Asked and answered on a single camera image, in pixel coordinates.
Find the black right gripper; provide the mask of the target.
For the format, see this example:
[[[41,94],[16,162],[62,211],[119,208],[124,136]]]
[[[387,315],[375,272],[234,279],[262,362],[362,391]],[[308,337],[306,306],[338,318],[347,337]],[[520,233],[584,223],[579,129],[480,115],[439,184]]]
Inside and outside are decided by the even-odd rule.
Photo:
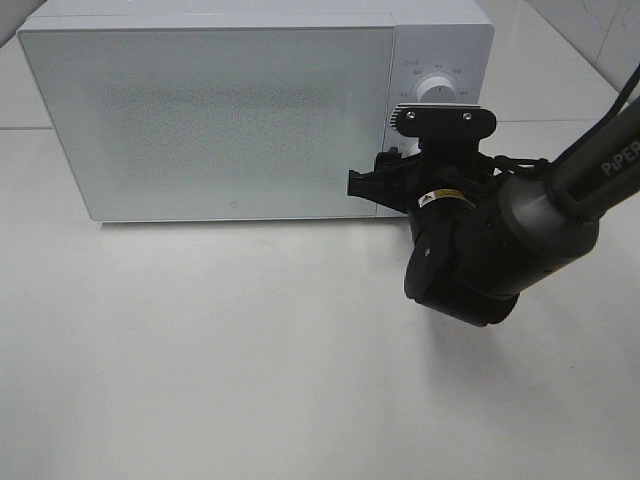
[[[434,310],[490,310],[495,300],[471,286],[455,237],[475,208],[477,189],[489,178],[477,164],[479,143],[422,142],[422,152],[379,152],[374,170],[348,173],[347,195],[408,215],[413,251],[404,293]],[[416,179],[410,184],[409,173]]]

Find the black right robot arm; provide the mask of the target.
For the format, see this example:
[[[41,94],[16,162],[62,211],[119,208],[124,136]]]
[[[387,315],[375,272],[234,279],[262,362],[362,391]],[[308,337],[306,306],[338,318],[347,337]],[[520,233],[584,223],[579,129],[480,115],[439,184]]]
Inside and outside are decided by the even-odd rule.
[[[378,153],[347,193],[406,215],[414,302],[468,324],[502,322],[522,291],[588,254],[601,217],[639,190],[639,78],[556,159],[488,156],[497,126],[477,105],[405,103],[390,126],[415,154]]]

